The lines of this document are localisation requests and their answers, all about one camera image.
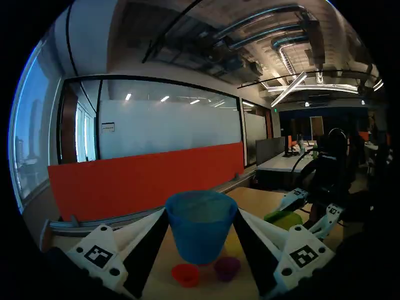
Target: desk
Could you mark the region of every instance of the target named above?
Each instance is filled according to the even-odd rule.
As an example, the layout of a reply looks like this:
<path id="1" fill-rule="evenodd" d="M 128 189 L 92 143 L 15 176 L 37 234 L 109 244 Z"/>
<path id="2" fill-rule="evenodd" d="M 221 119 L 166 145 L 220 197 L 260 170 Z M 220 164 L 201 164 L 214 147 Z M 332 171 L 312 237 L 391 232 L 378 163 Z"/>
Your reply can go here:
<path id="1" fill-rule="evenodd" d="M 240 208 L 257 217 L 263 218 L 264 215 L 270 213 L 279 205 L 284 193 L 238 187 L 230 191 L 227 195 L 232 197 Z M 304 221 L 308 219 L 308 214 L 302 211 L 296 211 L 296 213 L 297 212 Z M 324 243 L 332 249 L 333 242 L 337 240 L 336 244 L 339 244 L 342 237 L 343 228 L 336 225 L 329 237 L 324 240 Z M 59 237 L 57 241 L 53 240 L 53 245 L 60 246 L 61 238 L 70 239 L 68 237 Z M 197 287 L 183 288 L 171 276 L 171 269 L 177 264 L 185 263 L 185 261 L 180 257 L 171 228 L 168 227 L 144 287 L 142 299 L 258 300 L 260 297 L 256 283 L 233 226 L 230 228 L 224 248 L 220 254 L 220 256 L 227 255 L 235 256 L 241 263 L 240 271 L 231 282 L 219 282 L 216 278 L 213 266 L 209 265 L 199 268 L 200 281 Z"/>
<path id="2" fill-rule="evenodd" d="M 276 171 L 276 172 L 290 172 L 292 171 L 295 163 L 300 158 L 300 155 L 284 157 L 285 152 L 263 162 L 262 164 L 257 166 L 257 170 L 263 171 Z M 313 160 L 311 154 L 306 155 L 300 162 L 297 164 L 294 169 L 295 173 L 300 173 L 302 169 Z"/>
<path id="3" fill-rule="evenodd" d="M 378 145 L 371 144 L 371 143 L 365 143 L 364 145 L 365 145 L 365 147 L 367 147 L 368 149 L 371 149 L 371 150 L 374 150 L 374 151 L 377 151 L 378 148 L 379 148 Z"/>
<path id="4" fill-rule="evenodd" d="M 255 177 L 258 181 L 258 188 L 261 190 L 292 190 L 292 182 L 300 175 L 302 169 L 313 160 L 312 152 L 299 161 L 294 174 L 291 174 L 293 167 L 300 158 L 297 156 L 283 157 L 284 152 L 258 165 L 255 170 Z"/>

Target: wooden desk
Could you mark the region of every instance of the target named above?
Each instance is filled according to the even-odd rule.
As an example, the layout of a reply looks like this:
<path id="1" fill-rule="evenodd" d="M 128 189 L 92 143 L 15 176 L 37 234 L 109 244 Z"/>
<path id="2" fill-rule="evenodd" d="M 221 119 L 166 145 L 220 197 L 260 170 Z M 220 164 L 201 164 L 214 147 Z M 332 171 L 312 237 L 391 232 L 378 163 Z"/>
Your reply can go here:
<path id="1" fill-rule="evenodd" d="M 243 210 L 259 218 L 263 218 L 279 205 L 284 193 L 238 187 L 227 193 L 227 195 L 232 197 Z M 296 211 L 296 213 L 298 213 L 304 221 L 308 220 L 307 213 L 302 211 Z M 342 236 L 343 228 L 336 225 L 324 242 L 328 247 L 332 248 L 332 245 L 339 244 Z M 65 247 L 65 239 L 71 238 L 57 237 L 57 239 L 53 240 L 53 246 Z M 72 239 L 74 240 L 73 242 L 69 242 L 71 244 L 70 247 L 77 242 L 76 238 Z M 184 264 L 186 262 L 180 257 L 171 228 L 168 227 L 144 287 L 142 299 L 159 300 L 161 297 L 166 300 L 258 300 L 259 292 L 256 283 L 233 226 L 230 228 L 220 256 L 234 256 L 240 260 L 241 269 L 231 282 L 219 282 L 213 265 L 209 265 L 199 268 L 200 281 L 197 287 L 181 287 L 172 278 L 171 269 L 178 264 Z"/>

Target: cable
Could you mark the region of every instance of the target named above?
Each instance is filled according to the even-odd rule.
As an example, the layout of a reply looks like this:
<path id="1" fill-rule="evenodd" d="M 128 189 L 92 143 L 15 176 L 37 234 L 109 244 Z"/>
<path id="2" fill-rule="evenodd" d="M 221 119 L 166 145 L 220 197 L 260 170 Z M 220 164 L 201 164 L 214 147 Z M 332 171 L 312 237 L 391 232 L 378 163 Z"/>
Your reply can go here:
<path id="1" fill-rule="evenodd" d="M 323 149 L 322 148 L 312 148 L 310 150 L 307 150 L 306 152 L 303 153 L 302 156 L 300 156 L 300 158 L 296 161 L 296 163 L 294 164 L 293 168 L 290 171 L 290 174 L 292 175 L 293 172 L 295 171 L 297 165 L 299 164 L 299 162 L 302 160 L 303 157 L 305 157 L 307 154 L 309 154 L 311 151 L 318 151 L 321 152 Z"/>

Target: sign on wall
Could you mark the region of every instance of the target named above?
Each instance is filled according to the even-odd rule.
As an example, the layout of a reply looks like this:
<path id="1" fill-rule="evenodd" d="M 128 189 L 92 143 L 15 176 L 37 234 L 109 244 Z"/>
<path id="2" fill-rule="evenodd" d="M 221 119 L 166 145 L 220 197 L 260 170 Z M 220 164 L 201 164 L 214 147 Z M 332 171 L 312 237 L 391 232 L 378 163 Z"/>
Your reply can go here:
<path id="1" fill-rule="evenodd" d="M 115 131 L 114 122 L 101 123 L 101 133 L 113 133 Z"/>

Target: table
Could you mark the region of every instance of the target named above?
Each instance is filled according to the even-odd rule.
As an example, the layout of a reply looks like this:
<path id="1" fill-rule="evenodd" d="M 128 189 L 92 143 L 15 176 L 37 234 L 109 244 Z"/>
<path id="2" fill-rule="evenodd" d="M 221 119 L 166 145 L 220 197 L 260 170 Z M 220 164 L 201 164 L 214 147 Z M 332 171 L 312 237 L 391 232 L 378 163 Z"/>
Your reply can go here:
<path id="1" fill-rule="evenodd" d="M 274 210 L 280 203 L 281 198 L 285 195 L 281 192 L 272 192 L 264 190 L 256 190 L 246 187 L 238 187 L 229 193 L 237 205 L 243 210 L 263 218 L 264 215 Z M 303 211 L 296 211 L 303 221 L 308 220 L 308 214 Z M 331 231 L 324 243 L 331 249 L 335 249 L 342 241 L 343 228 L 336 225 Z M 53 246 L 66 246 L 65 239 L 73 239 L 70 247 L 77 243 L 77 238 L 57 237 L 53 240 Z M 194 288 L 181 287 L 171 276 L 171 269 L 185 261 L 180 257 L 174 242 L 171 228 L 165 234 L 161 243 L 157 257 L 147 279 L 143 290 L 143 300 L 243 300 L 243 299 L 259 299 L 259 292 L 253 279 L 246 256 L 240 245 L 235 228 L 230 228 L 229 234 L 225 241 L 220 256 L 234 256 L 240 260 L 241 269 L 231 282 L 219 282 L 213 270 L 213 266 L 205 266 L 199 268 L 200 281 L 199 285 Z"/>
<path id="2" fill-rule="evenodd" d="M 262 164 L 257 166 L 257 170 L 262 171 L 276 171 L 276 172 L 290 172 L 292 171 L 295 163 L 300 158 L 300 155 L 284 157 L 285 152 L 263 162 Z M 310 154 L 306 155 L 300 162 L 297 164 L 294 169 L 295 173 L 300 173 L 302 169 L 313 160 L 313 157 Z"/>

